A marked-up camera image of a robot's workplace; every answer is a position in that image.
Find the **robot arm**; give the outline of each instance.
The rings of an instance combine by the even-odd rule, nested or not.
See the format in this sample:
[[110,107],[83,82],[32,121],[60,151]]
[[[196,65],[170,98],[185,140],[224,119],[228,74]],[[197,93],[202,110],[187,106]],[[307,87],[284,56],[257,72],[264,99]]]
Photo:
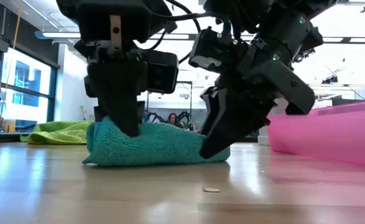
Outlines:
[[[268,125],[275,98],[289,102],[287,114],[309,113],[315,96],[294,74],[292,60],[323,43],[310,19],[337,0],[207,0],[206,13],[184,16],[172,16],[163,0],[57,2],[80,28],[75,48],[88,59],[86,87],[98,98],[98,114],[131,137],[139,135],[136,96],[146,90],[172,93],[178,74],[176,55],[139,49],[133,40],[143,43],[161,29],[170,33],[175,21],[213,16],[223,22],[220,34],[210,27],[199,32],[188,59],[193,67],[219,73],[201,94],[208,114],[200,154],[209,158]],[[250,44],[240,39],[245,30],[256,34]]]

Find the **teal microfiber cloth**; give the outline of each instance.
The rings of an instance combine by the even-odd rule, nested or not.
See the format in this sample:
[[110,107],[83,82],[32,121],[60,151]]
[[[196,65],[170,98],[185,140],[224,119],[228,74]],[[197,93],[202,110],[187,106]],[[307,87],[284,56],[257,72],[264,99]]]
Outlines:
[[199,151],[206,136],[171,124],[140,124],[140,135],[124,134],[109,117],[88,127],[90,155],[83,164],[99,166],[149,166],[156,164],[197,164],[225,161],[229,148],[204,159]]

